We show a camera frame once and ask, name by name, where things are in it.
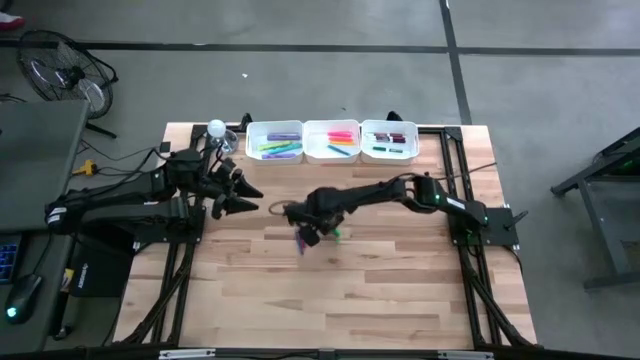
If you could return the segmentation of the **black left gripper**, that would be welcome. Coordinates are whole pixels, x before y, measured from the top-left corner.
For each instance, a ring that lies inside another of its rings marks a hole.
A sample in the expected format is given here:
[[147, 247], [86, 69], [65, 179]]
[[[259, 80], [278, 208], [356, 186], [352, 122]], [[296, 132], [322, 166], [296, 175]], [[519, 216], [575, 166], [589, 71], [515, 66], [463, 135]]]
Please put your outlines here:
[[259, 206], [243, 198], [263, 198], [264, 194], [251, 185], [242, 171], [234, 171], [235, 163], [227, 158], [215, 171], [200, 180], [199, 195], [212, 199], [211, 217], [256, 211]]

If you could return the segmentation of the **clear glass jar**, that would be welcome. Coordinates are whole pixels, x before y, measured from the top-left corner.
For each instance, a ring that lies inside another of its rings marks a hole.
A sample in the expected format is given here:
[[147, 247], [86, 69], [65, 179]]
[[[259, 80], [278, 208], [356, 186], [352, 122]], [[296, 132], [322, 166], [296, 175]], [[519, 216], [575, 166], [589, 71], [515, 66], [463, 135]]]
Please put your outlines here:
[[214, 139], [216, 148], [223, 154], [233, 154], [239, 146], [239, 138], [235, 132], [227, 129], [221, 137]]

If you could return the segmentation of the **white plastic bin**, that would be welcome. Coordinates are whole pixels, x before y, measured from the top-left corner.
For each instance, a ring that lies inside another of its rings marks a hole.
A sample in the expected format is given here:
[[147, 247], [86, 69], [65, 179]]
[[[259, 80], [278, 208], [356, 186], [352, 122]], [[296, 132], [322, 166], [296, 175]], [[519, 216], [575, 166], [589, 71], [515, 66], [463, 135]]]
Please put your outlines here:
[[302, 132], [303, 124], [297, 120], [286, 121], [263, 121], [255, 122], [248, 125], [246, 130], [246, 155], [260, 165], [294, 165], [302, 162], [303, 148], [294, 151], [287, 151], [284, 153], [296, 153], [298, 156], [291, 159], [276, 159], [276, 160], [262, 160], [262, 154], [268, 154], [267, 151], [259, 151], [257, 147], [270, 142], [267, 135], [269, 133], [299, 133], [301, 135], [300, 141], [293, 141], [293, 143], [302, 144]]
[[[361, 130], [361, 160], [369, 164], [408, 166], [419, 155], [419, 133], [415, 123], [387, 120], [365, 120], [360, 124]], [[377, 143], [376, 137], [367, 133], [403, 133], [406, 143]], [[402, 149], [402, 154], [373, 151], [373, 146]]]
[[[336, 146], [349, 153], [347, 157], [327, 148], [328, 132], [348, 131], [353, 134], [356, 146]], [[311, 164], [352, 164], [361, 152], [360, 124], [356, 120], [310, 120], [303, 126], [303, 152]]]

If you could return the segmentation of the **yellow power plug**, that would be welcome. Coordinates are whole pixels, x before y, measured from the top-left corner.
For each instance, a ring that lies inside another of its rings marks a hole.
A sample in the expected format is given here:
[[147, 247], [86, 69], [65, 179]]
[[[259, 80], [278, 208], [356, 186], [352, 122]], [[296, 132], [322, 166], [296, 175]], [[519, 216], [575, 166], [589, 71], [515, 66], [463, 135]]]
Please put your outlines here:
[[71, 172], [72, 176], [94, 176], [99, 173], [99, 168], [93, 160], [86, 160], [82, 166]]

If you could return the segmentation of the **black power supply box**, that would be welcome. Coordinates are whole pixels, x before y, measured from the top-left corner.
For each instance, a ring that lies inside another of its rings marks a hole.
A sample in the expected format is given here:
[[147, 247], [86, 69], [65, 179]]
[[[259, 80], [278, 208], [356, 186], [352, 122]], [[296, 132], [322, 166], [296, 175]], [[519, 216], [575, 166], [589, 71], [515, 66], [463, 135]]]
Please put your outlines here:
[[112, 248], [79, 240], [72, 258], [70, 294], [74, 297], [120, 297], [128, 282], [134, 257], [132, 247]]

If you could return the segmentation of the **dark grey desk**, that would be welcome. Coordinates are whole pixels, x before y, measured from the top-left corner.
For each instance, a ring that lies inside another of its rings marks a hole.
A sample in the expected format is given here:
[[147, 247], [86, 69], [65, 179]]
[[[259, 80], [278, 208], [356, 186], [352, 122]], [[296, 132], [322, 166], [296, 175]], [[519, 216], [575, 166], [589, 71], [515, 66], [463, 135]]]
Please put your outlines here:
[[10, 324], [0, 285], [0, 356], [41, 351], [49, 337], [72, 240], [51, 235], [45, 206], [67, 188], [88, 116], [81, 100], [0, 105], [0, 239], [22, 237], [18, 278], [42, 278], [26, 322]]

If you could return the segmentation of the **black floor fan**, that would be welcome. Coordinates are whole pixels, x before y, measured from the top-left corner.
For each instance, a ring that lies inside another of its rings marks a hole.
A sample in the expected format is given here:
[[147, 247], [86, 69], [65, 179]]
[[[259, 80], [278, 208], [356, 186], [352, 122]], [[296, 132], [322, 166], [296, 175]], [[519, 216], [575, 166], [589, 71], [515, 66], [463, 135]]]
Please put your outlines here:
[[68, 36], [50, 30], [23, 33], [16, 60], [22, 75], [42, 99], [86, 101], [85, 128], [111, 139], [117, 137], [92, 123], [105, 116], [113, 105], [113, 85], [119, 81], [114, 67]]

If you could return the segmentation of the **black computer mouse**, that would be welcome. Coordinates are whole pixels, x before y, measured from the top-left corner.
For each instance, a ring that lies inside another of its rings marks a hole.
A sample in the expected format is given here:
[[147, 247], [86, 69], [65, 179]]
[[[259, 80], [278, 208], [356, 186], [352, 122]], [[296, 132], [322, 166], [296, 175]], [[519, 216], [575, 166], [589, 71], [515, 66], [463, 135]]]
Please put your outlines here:
[[32, 316], [42, 284], [43, 277], [34, 273], [16, 280], [5, 302], [4, 315], [9, 324], [23, 324]]

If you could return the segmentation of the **black backlit keyboard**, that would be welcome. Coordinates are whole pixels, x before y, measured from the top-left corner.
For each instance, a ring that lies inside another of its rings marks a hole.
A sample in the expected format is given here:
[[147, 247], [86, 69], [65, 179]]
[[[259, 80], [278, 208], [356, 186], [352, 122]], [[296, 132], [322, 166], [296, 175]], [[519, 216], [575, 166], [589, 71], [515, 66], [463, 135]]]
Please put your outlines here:
[[21, 233], [0, 234], [0, 285], [12, 284], [21, 257]]

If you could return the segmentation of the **person's foot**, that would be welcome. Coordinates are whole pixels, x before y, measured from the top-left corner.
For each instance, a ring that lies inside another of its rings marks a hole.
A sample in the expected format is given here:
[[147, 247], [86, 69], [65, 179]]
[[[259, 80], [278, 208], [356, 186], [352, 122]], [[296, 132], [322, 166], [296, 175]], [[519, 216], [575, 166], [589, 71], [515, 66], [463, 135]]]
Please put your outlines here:
[[0, 11], [0, 32], [15, 31], [22, 28], [26, 21], [23, 17]]

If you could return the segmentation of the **black rail beam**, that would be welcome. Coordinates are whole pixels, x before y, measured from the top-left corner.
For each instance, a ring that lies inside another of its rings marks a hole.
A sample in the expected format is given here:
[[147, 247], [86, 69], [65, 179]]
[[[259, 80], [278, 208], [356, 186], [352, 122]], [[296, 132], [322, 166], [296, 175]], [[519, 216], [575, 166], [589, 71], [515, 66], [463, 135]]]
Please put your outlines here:
[[285, 349], [176, 347], [169, 343], [115, 344], [105, 347], [0, 355], [0, 360], [640, 360], [540, 347], [482, 346], [477, 350]]

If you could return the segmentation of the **black metal cart frame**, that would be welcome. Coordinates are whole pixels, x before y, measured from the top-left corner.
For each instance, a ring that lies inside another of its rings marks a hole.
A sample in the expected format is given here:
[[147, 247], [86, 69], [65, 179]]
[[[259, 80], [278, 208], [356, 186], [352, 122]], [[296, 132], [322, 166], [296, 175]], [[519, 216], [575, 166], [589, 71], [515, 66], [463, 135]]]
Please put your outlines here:
[[640, 284], [640, 126], [550, 188], [556, 197], [572, 190], [580, 193], [611, 266], [610, 274], [585, 281], [584, 289]]

